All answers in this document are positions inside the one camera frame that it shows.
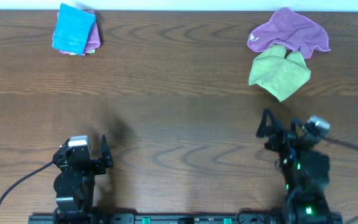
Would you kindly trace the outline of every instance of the crumpled green cloth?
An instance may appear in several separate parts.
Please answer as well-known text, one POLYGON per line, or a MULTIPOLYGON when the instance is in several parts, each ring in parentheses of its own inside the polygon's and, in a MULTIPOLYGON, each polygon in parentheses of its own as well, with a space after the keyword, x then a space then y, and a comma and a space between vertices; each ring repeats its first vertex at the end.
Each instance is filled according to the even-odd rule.
POLYGON ((299 51, 286 58, 283 45, 272 45, 254 59, 249 85, 258 84, 273 94, 280 102, 291 96, 310 79, 310 69, 299 51))

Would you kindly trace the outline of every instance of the blue towel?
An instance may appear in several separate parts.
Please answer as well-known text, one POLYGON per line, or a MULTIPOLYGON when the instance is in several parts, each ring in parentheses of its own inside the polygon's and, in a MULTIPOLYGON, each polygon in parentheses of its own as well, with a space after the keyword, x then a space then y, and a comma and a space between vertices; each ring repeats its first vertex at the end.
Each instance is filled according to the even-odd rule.
POLYGON ((61 4, 52 47, 81 55, 95 20, 94 14, 61 4))

